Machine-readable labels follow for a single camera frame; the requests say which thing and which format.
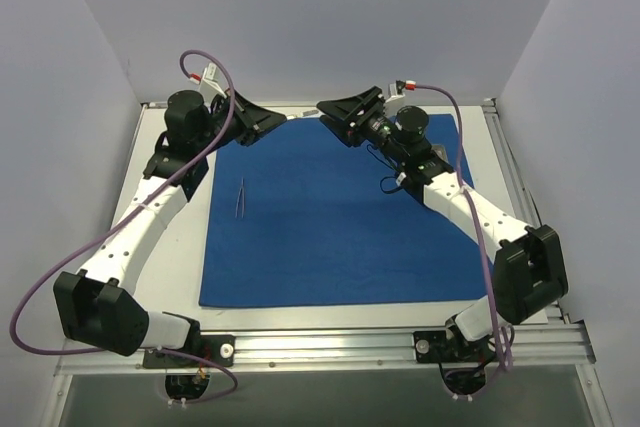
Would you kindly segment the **blue surgical cloth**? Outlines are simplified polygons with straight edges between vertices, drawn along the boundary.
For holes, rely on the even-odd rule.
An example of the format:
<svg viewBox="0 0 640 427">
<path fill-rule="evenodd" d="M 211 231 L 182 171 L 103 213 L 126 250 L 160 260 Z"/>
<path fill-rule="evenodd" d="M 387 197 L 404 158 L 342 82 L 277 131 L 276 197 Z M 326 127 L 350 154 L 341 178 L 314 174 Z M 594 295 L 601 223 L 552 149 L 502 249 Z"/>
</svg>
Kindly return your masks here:
<svg viewBox="0 0 640 427">
<path fill-rule="evenodd" d="M 246 211 L 235 218 L 241 178 Z M 271 308 L 476 300 L 479 250 L 364 148 L 315 119 L 217 152 L 199 303 Z"/>
</svg>

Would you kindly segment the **steel tweezers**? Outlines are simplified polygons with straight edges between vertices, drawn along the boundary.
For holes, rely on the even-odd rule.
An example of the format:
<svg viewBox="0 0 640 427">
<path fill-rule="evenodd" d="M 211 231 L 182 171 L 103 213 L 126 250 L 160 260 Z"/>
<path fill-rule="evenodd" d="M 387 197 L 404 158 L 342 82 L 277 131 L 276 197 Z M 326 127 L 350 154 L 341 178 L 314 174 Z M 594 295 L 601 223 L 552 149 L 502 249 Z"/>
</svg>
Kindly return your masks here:
<svg viewBox="0 0 640 427">
<path fill-rule="evenodd" d="M 243 219 L 246 211 L 246 182 L 245 178 L 242 177 L 240 180 L 240 185 L 236 198 L 236 207 L 235 207 L 235 218 Z"/>
<path fill-rule="evenodd" d="M 304 119 L 309 117 L 316 118 L 319 115 L 320 115 L 320 112 L 317 109 L 309 108 L 309 109 L 298 110 L 296 112 L 287 113 L 286 117 L 288 120 L 295 120 L 295 119 Z"/>
</svg>

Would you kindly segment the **metal instrument tray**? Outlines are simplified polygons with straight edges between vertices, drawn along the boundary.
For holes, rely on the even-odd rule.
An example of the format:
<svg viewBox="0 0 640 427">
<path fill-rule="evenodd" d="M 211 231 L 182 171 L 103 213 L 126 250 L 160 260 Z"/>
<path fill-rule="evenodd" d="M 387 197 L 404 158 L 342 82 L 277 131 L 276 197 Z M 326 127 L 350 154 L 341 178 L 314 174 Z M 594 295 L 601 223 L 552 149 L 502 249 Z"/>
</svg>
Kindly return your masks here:
<svg viewBox="0 0 640 427">
<path fill-rule="evenodd" d="M 446 149 L 445 149 L 445 147 L 443 145 L 441 145 L 441 144 L 433 144 L 432 145 L 432 150 L 443 161 L 445 161 L 445 162 L 448 161 L 448 156 L 447 156 L 447 153 L 446 153 Z"/>
</svg>

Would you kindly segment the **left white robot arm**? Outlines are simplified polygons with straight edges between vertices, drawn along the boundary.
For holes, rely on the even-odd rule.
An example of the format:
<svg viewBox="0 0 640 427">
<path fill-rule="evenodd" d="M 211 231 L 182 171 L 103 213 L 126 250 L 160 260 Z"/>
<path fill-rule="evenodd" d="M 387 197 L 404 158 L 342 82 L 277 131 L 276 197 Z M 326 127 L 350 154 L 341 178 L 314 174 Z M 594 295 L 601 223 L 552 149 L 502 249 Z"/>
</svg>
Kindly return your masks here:
<svg viewBox="0 0 640 427">
<path fill-rule="evenodd" d="M 122 356 L 165 349 L 177 365 L 194 364 L 202 352 L 199 322 L 145 310 L 134 297 L 140 274 L 206 176 L 208 155 L 231 142 L 250 146 L 286 121 L 240 95 L 217 94 L 207 103 L 193 90 L 172 94 L 164 130 L 123 216 L 77 272 L 62 272 L 54 282 L 65 337 Z"/>
</svg>

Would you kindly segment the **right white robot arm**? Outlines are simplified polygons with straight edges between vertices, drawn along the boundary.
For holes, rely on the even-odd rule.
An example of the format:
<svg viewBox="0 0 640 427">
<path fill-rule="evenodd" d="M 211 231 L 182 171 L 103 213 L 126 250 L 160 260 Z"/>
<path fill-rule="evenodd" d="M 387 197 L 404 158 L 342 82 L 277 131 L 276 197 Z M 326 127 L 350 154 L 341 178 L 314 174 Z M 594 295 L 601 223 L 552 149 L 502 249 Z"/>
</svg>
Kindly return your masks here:
<svg viewBox="0 0 640 427">
<path fill-rule="evenodd" d="M 397 188 L 449 220 L 480 250 L 487 293 L 455 315 L 446 327 L 444 347 L 455 359 L 469 358 L 488 337 L 519 325 L 569 291 L 558 233 L 533 227 L 494 205 L 449 164 L 427 138 L 428 114 L 407 106 L 404 93 L 417 89 L 399 81 L 389 96 L 369 90 L 317 104 L 322 124 L 344 145 L 369 143 L 395 173 Z"/>
</svg>

